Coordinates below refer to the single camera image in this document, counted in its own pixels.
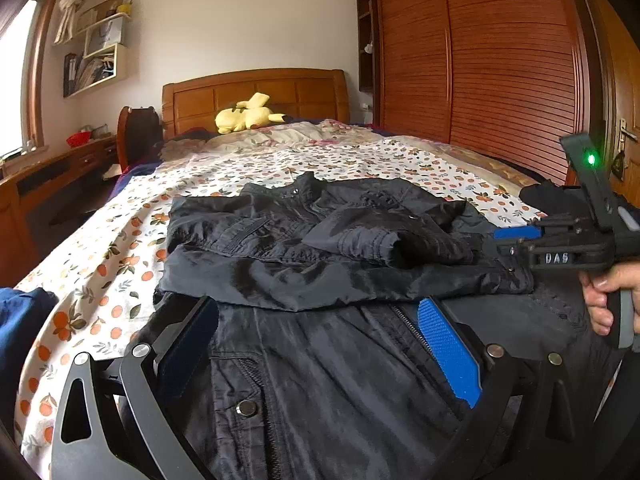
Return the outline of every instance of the yellow plush toy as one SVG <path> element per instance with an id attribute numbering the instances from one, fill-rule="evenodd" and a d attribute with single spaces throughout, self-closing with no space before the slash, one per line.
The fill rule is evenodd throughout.
<path id="1" fill-rule="evenodd" d="M 267 94 L 256 92 L 248 101 L 239 101 L 236 108 L 222 110 L 216 116 L 218 133 L 229 134 L 249 128 L 261 128 L 269 123 L 283 123 L 284 114 L 274 114 L 265 106 L 268 100 Z"/>

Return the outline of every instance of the human hand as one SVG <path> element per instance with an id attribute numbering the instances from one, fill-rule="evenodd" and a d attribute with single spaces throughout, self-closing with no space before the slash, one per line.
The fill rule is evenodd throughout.
<path id="1" fill-rule="evenodd" d="M 613 314 L 607 310 L 607 293 L 630 288 L 634 302 L 634 332 L 640 333 L 640 262 L 617 264 L 607 274 L 591 279 L 581 272 L 580 283 L 587 304 L 591 326 L 599 335 L 607 335 L 613 325 Z"/>

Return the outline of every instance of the floral blanket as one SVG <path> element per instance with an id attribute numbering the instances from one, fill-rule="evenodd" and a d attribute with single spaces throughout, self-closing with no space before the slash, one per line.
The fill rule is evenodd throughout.
<path id="1" fill-rule="evenodd" d="M 49 477 L 53 424 L 74 355 L 123 355 L 154 311 L 172 197 L 231 196 L 248 182 L 284 186 L 313 171 L 326 180 L 404 178 L 446 200 L 471 202 L 498 226 L 542 216 L 503 186 L 427 150 L 332 120 L 185 141 L 168 147 L 164 160 L 154 174 L 132 179 L 17 285 L 41 286 L 60 298 L 24 364 L 15 411 L 16 441 L 43 478 Z"/>

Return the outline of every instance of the wooden desk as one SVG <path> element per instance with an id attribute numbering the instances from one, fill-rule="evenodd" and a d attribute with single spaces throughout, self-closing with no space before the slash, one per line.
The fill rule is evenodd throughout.
<path id="1" fill-rule="evenodd" d="M 0 181 L 0 286 L 14 286 L 41 260 L 25 215 L 54 193 L 116 162 L 114 137 L 28 166 Z"/>

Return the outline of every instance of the sliding wardrobe door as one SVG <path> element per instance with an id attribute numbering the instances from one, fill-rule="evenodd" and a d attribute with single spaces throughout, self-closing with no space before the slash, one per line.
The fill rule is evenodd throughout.
<path id="1" fill-rule="evenodd" d="M 446 0 L 372 0 L 374 121 L 449 142 L 451 73 Z"/>
<path id="2" fill-rule="evenodd" d="M 590 113 L 576 1 L 447 1 L 450 142 L 564 182 L 567 163 L 558 139 L 587 128 Z M 599 78 L 597 58 L 590 60 Z"/>

